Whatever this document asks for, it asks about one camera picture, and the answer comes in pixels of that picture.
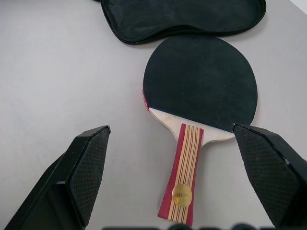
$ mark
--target red striped handle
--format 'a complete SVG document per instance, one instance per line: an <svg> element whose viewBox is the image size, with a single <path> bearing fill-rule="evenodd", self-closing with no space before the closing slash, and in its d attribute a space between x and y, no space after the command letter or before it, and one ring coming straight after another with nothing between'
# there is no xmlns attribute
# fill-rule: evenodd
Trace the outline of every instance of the red striped handle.
<svg viewBox="0 0 307 230"><path fill-rule="evenodd" d="M202 135L201 128L181 125L174 165L158 217L192 226L195 174ZM185 191L178 193L178 188Z"/></svg>

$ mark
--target gold circular label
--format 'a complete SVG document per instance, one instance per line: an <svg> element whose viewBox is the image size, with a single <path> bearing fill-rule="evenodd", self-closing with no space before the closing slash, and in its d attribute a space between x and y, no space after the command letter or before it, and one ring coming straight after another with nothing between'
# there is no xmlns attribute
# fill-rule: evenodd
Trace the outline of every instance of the gold circular label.
<svg viewBox="0 0 307 230"><path fill-rule="evenodd" d="M186 184L177 184L172 191L172 198L176 205L187 207L192 202L192 191Z"/></svg>

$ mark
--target black zippered case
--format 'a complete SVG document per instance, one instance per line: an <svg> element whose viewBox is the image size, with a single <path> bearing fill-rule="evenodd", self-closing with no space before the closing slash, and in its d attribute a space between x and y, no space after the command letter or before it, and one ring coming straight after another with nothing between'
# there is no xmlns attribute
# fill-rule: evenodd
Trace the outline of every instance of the black zippered case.
<svg viewBox="0 0 307 230"><path fill-rule="evenodd" d="M178 33L234 35L257 25L265 0L101 0L122 42L137 45Z"/></svg>

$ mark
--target table tennis paddle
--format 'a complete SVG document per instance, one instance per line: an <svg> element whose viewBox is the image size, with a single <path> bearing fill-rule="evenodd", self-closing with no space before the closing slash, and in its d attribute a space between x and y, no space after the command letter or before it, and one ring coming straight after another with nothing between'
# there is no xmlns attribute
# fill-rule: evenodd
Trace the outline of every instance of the table tennis paddle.
<svg viewBox="0 0 307 230"><path fill-rule="evenodd" d="M143 80L147 109L177 140L173 169L158 216L192 225L200 149L234 137L232 124L250 124L257 86L245 57L227 42L203 35L165 40Z"/></svg>

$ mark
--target gray surface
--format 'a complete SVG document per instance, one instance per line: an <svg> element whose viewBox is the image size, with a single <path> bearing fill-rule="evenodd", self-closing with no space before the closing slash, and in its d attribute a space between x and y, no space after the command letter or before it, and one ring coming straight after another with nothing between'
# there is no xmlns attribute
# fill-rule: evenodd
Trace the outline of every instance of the gray surface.
<svg viewBox="0 0 307 230"><path fill-rule="evenodd" d="M267 2L257 27L223 39L254 70L253 124L307 159L307 16L288 0ZM91 0L0 1L0 229L72 139L101 125L112 132L87 229L172 224L157 212L176 142L142 99L146 63L160 42L121 43ZM201 150L196 183L195 228L271 225L234 139Z"/></svg>

